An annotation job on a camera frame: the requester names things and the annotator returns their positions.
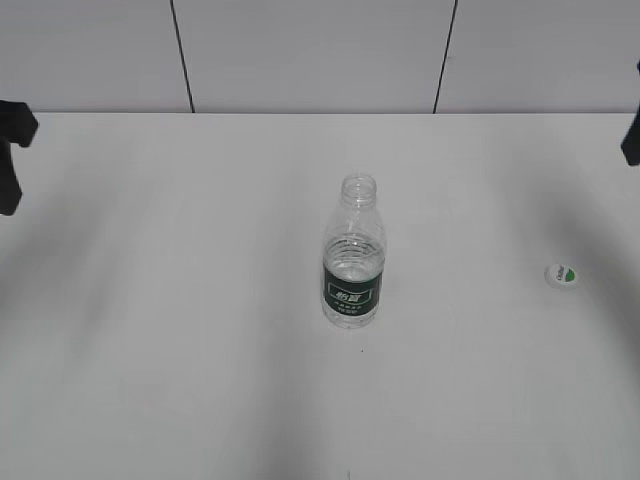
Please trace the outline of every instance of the bottle label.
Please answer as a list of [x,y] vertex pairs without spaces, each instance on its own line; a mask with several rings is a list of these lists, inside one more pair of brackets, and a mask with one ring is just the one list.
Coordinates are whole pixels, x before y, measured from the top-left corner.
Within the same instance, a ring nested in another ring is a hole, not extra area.
[[324,299],[336,312],[350,317],[369,313],[378,305],[382,272],[366,282],[349,282],[324,267]]

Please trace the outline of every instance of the black object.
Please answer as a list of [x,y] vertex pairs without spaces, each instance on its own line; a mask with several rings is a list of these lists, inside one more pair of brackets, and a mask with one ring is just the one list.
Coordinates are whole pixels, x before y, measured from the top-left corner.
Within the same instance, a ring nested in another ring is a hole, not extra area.
[[636,118],[631,124],[629,133],[622,141],[622,153],[627,157],[627,163],[632,167],[640,165],[640,107]]
[[0,100],[0,214],[13,215],[18,208],[22,190],[13,169],[11,144],[23,148],[31,145],[38,121],[26,103]]

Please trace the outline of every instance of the plastic water bottle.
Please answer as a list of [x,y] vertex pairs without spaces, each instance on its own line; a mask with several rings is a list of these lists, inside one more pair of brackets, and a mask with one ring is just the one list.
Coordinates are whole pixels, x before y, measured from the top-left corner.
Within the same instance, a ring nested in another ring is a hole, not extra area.
[[378,310],[387,238],[376,190],[370,175],[346,177],[325,231],[322,307],[339,327],[363,327]]

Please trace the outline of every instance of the table surface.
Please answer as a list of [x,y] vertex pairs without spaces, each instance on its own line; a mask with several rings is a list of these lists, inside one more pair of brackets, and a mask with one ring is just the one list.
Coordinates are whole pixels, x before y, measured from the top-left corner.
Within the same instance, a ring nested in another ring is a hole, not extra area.
[[[0,219],[3,479],[640,478],[631,116],[38,118]],[[348,332],[320,250],[353,171],[389,250]]]

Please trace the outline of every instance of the white bottle cap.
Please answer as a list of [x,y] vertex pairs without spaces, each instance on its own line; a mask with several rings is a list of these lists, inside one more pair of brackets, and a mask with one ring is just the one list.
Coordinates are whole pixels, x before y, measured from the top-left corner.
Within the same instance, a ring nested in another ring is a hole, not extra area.
[[578,286],[578,274],[569,265],[556,263],[544,272],[547,283],[554,288],[569,289]]

